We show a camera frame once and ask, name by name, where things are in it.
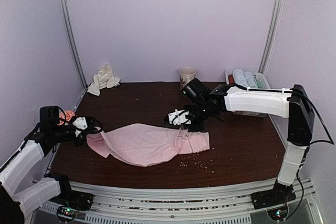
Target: crumpled white cloth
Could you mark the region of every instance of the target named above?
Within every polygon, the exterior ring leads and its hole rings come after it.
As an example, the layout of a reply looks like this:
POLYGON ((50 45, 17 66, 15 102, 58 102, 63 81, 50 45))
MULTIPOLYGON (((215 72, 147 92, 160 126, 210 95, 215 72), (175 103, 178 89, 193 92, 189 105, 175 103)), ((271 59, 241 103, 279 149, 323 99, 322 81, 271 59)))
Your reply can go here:
POLYGON ((119 85, 120 78, 114 76, 110 65, 105 64, 98 68, 98 74, 93 76, 93 83, 90 84, 88 92, 99 96, 100 90, 104 88, 113 88, 119 85))

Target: dark wood tabletop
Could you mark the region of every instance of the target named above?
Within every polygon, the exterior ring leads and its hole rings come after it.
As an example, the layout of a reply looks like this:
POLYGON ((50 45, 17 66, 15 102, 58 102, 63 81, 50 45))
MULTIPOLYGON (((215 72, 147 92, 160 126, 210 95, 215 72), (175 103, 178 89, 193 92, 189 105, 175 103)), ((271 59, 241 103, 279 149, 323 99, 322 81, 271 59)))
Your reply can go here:
MULTIPOLYGON (((206 83, 211 89, 218 84, 206 83)), ((132 123, 164 126, 165 115, 189 104, 179 87, 175 82, 122 83, 101 90, 99 97, 86 93, 77 114, 96 117, 105 132, 132 123)), ((285 149, 270 118, 229 112, 222 117, 224 122, 209 118, 204 123, 210 136, 208 151, 137 167, 111 155, 103 158, 87 144, 75 147, 67 142, 60 145, 51 172, 66 174, 74 182, 152 189, 224 186, 276 177, 285 149)))

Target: white wall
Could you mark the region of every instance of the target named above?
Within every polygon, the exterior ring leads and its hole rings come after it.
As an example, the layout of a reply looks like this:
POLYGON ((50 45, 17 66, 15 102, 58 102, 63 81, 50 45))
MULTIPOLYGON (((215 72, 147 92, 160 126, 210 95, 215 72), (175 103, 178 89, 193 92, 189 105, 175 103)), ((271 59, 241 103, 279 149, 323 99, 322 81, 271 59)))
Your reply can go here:
MULTIPOLYGON (((272 88, 302 84, 336 140, 336 0, 285 0, 267 73, 272 88)), ((287 120, 276 119, 287 138, 287 120)), ((315 120, 314 139, 327 139, 315 120)), ((315 144, 302 172, 311 177, 327 223, 335 223, 336 147, 315 144)))
MULTIPOLYGON (((39 108, 72 109, 82 92, 59 0, 0 0, 0 165, 39 121, 39 108)), ((26 180, 39 177, 40 163, 26 180)))
POLYGON ((123 82, 204 81, 226 68, 258 69, 274 0, 68 0, 88 82, 105 63, 123 82))

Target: pink cloth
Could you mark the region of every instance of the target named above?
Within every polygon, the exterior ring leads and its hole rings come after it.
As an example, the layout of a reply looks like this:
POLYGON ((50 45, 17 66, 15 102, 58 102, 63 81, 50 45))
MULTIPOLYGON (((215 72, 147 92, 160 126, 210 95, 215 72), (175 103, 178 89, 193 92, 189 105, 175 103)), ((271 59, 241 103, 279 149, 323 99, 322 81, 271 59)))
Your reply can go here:
POLYGON ((209 134, 131 124, 114 131, 88 135, 89 147, 103 157, 110 154, 130 165, 151 166, 178 154, 208 150, 209 134))

